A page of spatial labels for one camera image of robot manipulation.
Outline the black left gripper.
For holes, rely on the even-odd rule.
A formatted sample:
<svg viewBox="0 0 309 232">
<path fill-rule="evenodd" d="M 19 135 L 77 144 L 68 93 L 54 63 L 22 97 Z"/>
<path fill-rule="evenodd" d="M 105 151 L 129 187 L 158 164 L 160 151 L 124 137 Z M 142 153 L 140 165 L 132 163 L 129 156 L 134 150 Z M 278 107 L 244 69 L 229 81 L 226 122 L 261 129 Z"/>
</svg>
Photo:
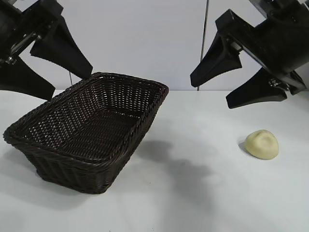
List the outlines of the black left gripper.
<svg viewBox="0 0 309 232">
<path fill-rule="evenodd" d="M 17 58 L 33 41 L 34 57 L 50 61 L 81 79 L 93 66 L 75 43 L 56 0 L 38 0 L 24 11 L 14 0 L 0 2 L 0 89 L 51 100 L 55 87 Z"/>
</svg>

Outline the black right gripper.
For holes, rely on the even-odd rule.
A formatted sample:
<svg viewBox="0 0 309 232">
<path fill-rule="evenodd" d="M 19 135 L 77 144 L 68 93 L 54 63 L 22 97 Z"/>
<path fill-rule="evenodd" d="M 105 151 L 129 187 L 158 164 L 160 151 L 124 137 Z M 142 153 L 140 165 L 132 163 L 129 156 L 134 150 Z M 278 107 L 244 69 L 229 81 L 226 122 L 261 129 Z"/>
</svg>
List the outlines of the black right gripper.
<svg viewBox="0 0 309 232">
<path fill-rule="evenodd" d="M 198 87 L 231 70 L 242 67 L 239 53 L 245 51 L 261 69 L 226 96 L 229 109 L 259 102 L 281 102 L 284 90 L 295 95 L 306 90 L 296 69 L 309 61 L 309 2 L 297 0 L 253 0 L 265 17 L 252 26 L 231 9 L 216 21 L 217 33 L 197 67 L 190 74 Z M 279 87 L 270 83 L 277 82 Z"/>
</svg>

